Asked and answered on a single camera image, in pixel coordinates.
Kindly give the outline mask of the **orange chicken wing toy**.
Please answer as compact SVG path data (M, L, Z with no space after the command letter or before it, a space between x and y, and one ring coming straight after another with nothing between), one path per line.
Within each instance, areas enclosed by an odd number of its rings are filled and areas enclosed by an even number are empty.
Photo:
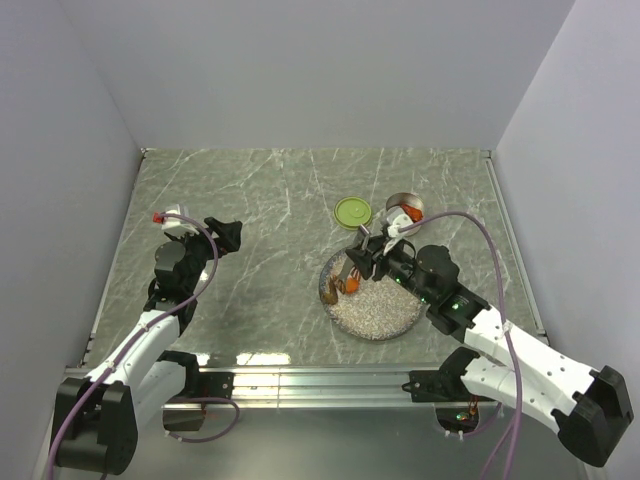
M354 277L348 277L345 283L345 293L353 294L359 288L359 280Z

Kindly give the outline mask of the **green round lid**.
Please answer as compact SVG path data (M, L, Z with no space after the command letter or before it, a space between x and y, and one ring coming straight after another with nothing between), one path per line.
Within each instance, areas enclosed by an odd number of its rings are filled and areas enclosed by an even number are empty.
M357 230L361 225L369 225L373 212L370 204L360 197L345 197L334 206L336 223L346 230Z

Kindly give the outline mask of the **brown green food piece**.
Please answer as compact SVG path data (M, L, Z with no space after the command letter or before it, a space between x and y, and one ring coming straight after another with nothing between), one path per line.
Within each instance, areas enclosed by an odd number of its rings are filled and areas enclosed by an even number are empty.
M326 289L322 293L322 301L326 305L335 305L339 301L338 287L336 285L336 277L331 276L326 285Z

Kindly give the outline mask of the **orange drumstick toy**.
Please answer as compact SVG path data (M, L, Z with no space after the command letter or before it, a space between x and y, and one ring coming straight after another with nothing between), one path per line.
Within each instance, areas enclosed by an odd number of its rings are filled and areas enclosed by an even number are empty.
M423 212L419 208L415 208L409 204L402 204L401 208L409 216L413 223L419 222L424 218Z

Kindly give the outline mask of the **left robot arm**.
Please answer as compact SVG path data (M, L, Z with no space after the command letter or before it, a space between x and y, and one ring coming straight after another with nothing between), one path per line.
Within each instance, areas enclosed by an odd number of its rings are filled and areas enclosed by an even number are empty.
M122 474L143 425L167 402L202 401L194 354L171 350L186 331L198 297L219 260L241 246L242 224L207 217L197 222L179 208L153 217L167 242L157 248L154 277L133 329L96 368L58 387L45 476L56 468Z

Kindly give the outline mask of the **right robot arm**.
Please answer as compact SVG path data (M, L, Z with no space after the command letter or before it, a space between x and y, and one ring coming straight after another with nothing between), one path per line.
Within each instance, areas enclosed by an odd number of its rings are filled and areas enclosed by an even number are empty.
M634 419L622 374L575 361L502 319L459 281L446 247L407 253L410 245L397 227L380 235L360 227L346 254L364 279L388 276L425 303L431 323L460 342L441 365L442 391L455 400L471 394L518 409L582 462L604 466Z

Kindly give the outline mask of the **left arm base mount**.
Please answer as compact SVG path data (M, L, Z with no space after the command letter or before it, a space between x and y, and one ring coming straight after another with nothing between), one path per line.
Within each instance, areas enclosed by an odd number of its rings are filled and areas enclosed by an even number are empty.
M195 354L164 351L158 358L159 361L167 361L183 367L186 378L184 388L174 396L170 405L183 403L198 404L199 420L180 420L167 422L166 415L163 415L163 427L165 435L179 442L200 444L207 443L230 433L240 420L240 407L232 399L235 374L229 371L201 371ZM207 407L210 405L231 406L234 416L230 424L219 433L204 438L187 438L181 432L197 432L203 426L207 416Z

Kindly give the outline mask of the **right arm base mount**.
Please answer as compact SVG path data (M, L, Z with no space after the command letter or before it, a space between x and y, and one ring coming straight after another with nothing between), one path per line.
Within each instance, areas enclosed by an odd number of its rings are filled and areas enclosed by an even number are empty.
M482 418L479 402L487 398L471 394L461 377L470 363L480 355L466 347L457 348L437 370L411 370L408 381L401 388L413 403L434 405L436 421L446 436L457 435L461 440L487 430L501 414L496 404L491 413Z

